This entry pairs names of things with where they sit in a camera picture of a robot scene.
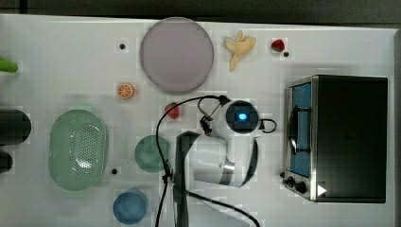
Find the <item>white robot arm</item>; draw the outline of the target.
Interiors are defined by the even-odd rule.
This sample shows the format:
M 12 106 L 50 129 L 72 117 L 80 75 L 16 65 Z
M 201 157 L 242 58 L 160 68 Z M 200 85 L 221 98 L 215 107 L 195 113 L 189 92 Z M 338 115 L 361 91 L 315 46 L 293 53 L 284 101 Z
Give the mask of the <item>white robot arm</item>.
M 257 167 L 259 127 L 259 114 L 251 103 L 225 101 L 208 125 L 208 135 L 186 131 L 175 138 L 169 159 L 177 227 L 223 227 L 222 220 L 228 227 L 245 225 L 195 190 L 197 182 L 232 187 L 247 183 Z

